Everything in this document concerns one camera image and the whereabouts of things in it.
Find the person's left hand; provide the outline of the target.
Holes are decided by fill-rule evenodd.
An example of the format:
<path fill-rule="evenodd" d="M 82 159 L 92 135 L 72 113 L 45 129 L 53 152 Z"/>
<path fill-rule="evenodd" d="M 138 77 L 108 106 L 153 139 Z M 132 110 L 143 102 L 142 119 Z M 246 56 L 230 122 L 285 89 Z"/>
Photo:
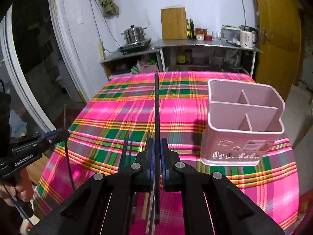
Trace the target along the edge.
<path fill-rule="evenodd" d="M 14 207 L 15 204 L 5 189 L 7 189 L 12 196 L 17 196 L 24 202 L 31 201 L 33 198 L 33 188 L 26 168 L 20 170 L 20 179 L 15 186 L 9 183 L 1 184 L 1 198 L 8 206 Z"/>

